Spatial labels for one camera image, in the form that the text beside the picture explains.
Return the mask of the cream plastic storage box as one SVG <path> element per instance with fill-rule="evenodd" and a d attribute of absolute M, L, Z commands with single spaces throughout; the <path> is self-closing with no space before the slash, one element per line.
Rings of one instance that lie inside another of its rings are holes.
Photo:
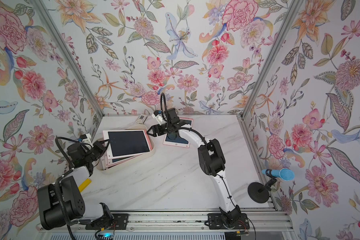
<path fill-rule="evenodd" d="M 129 128 L 123 128 L 123 129 L 119 128 L 119 129 L 112 129 L 112 130 L 140 130 L 140 129 L 143 129 L 146 131 L 148 130 L 148 128 L 145 125 L 141 125 L 141 124 L 135 124 Z M 95 139 L 99 140 L 99 141 L 104 140 L 103 131 L 112 131 L 112 130 L 108 129 L 108 130 L 99 131 L 96 134 Z M 151 139 L 151 137 L 149 137 L 149 139 L 153 145 L 152 151 L 145 153 L 145 154 L 138 155 L 138 156 L 134 156 L 134 157 L 120 158 L 120 159 L 113 159 L 113 160 L 110 160 L 107 158 L 107 155 L 106 155 L 107 151 L 106 151 L 104 156 L 101 157 L 101 160 L 100 160 L 99 165 L 97 166 L 97 169 L 102 171 L 106 175 L 110 175 L 118 170 L 124 169 L 124 168 L 134 165 L 138 162 L 141 162 L 149 157 L 152 157 L 154 155 L 156 149 L 155 149 L 154 141 Z"/>

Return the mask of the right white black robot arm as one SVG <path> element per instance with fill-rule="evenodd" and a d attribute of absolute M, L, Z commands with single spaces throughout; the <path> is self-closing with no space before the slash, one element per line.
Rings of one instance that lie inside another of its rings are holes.
<path fill-rule="evenodd" d="M 250 221 L 235 202 L 226 178 L 226 159 L 217 139 L 208 140 L 190 125 L 181 120 L 175 109 L 154 111 L 152 117 L 158 122 L 148 130 L 152 137 L 177 134 L 179 137 L 194 144 L 198 148 L 198 158 L 201 170 L 209 176 L 214 184 L 219 200 L 217 214 L 209 213 L 204 224 L 210 230 L 250 229 Z"/>

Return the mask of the pink writing tablet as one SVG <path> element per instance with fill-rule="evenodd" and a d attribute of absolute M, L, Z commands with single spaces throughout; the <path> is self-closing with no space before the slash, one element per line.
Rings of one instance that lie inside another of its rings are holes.
<path fill-rule="evenodd" d="M 191 127 L 193 126 L 193 119 L 180 117 L 180 120 L 183 120 L 186 125 L 190 125 Z M 181 138 L 179 133 L 166 134 L 163 145 L 180 148 L 190 147 L 190 143 L 187 140 Z"/>
<path fill-rule="evenodd" d="M 103 136 L 109 143 L 106 155 L 110 160 L 134 157 L 153 150 L 147 131 L 143 129 L 103 131 Z"/>

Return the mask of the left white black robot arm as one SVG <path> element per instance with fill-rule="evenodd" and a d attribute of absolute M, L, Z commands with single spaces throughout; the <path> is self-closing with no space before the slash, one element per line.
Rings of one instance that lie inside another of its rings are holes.
<path fill-rule="evenodd" d="M 40 222 L 45 230 L 63 226 L 88 225 L 95 229 L 109 227 L 115 218 L 104 203 L 85 203 L 81 192 L 91 182 L 93 163 L 98 161 L 109 147 L 107 140 L 93 144 L 79 139 L 67 150 L 62 148 L 60 137 L 55 139 L 58 149 L 69 164 L 69 170 L 54 183 L 37 191 Z"/>

